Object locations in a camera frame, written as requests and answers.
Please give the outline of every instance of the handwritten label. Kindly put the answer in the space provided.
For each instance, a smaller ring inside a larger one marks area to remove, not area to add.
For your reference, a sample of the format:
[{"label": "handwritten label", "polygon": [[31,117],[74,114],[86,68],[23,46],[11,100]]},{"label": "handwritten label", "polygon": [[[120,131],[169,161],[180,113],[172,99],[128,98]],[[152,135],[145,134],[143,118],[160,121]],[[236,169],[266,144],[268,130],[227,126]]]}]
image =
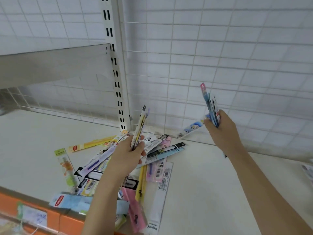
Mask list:
[{"label": "handwritten label", "polygon": [[43,227],[47,226],[47,213],[39,209],[34,209],[23,205],[23,221],[28,221]]}]

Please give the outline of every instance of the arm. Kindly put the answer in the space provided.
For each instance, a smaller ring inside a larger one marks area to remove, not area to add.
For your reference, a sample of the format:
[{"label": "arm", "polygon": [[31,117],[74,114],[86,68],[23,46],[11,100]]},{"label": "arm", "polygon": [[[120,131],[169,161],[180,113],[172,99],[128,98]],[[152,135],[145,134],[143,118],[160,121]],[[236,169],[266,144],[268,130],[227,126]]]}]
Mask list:
[{"label": "arm", "polygon": [[105,169],[88,211],[82,235],[103,235],[114,233],[117,193],[124,178],[137,166],[140,155],[145,155],[141,142],[131,151],[132,136],[116,147]]},{"label": "arm", "polygon": [[278,193],[245,150],[235,123],[223,110],[220,110],[220,116],[221,124],[218,128],[209,120],[205,120],[205,126],[215,144],[233,164],[261,233],[313,234],[312,229]]}]

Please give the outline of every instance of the red logo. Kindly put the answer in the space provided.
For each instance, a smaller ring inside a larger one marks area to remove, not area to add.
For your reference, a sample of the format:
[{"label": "red logo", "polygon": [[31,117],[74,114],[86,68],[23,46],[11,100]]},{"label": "red logo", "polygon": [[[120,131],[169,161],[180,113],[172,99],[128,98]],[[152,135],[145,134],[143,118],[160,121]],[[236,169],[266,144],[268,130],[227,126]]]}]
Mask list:
[{"label": "red logo", "polygon": [[60,205],[61,201],[63,200],[63,198],[64,198],[64,196],[60,196],[54,206],[58,207]]}]

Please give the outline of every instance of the hand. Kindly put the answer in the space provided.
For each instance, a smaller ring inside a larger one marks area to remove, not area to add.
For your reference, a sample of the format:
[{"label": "hand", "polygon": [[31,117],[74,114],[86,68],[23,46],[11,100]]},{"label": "hand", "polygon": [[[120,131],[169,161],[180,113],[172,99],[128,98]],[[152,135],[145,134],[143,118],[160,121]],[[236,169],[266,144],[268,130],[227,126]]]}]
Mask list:
[{"label": "hand", "polygon": [[204,120],[204,124],[209,130],[216,146],[218,146],[228,157],[234,154],[239,155],[246,153],[239,138],[235,123],[223,110],[220,110],[219,113],[221,121],[218,128],[215,127],[209,119]]},{"label": "hand", "polygon": [[145,147],[144,142],[140,142],[134,151],[131,151],[131,141],[133,136],[128,137],[124,141],[118,143],[114,153],[111,155],[111,159],[105,169],[114,173],[118,179],[124,179],[130,174],[140,162],[140,155],[145,156],[143,151]]}]

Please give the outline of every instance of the price tag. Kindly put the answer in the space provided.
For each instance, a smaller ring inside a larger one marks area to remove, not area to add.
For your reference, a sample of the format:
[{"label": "price tag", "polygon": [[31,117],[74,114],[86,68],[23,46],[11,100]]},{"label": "price tag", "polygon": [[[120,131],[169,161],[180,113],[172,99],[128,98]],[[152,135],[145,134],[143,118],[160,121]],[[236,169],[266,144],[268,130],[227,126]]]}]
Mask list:
[{"label": "price tag", "polygon": [[46,212],[23,205],[21,202],[18,202],[17,218],[26,222],[31,222],[41,227],[47,227]]}]

